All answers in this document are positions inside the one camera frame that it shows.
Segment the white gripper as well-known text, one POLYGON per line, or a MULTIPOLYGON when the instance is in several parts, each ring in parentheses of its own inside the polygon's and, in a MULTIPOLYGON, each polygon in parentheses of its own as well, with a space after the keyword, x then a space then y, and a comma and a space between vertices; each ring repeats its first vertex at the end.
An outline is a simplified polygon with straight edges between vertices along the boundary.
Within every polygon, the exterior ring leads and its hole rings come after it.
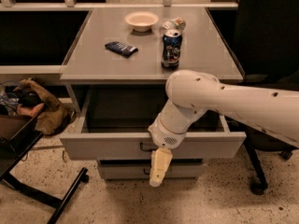
POLYGON ((151 153, 151 167, 149 184, 159 187, 171 163, 173 154, 170 149, 177 148, 184 140, 185 133, 172 133, 168 131, 159 119, 156 119, 149 127, 153 143, 159 147, 151 153))

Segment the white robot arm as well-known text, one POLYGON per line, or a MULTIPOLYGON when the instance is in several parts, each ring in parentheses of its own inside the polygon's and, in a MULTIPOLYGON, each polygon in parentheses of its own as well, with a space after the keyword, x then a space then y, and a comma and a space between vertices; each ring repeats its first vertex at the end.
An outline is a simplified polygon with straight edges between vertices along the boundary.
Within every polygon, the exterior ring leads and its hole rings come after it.
POLYGON ((173 73, 165 83, 168 100, 149 126, 153 143, 149 184, 158 187, 189 127, 208 110, 234 119, 291 146, 299 147, 299 92, 221 83, 191 70, 173 73))

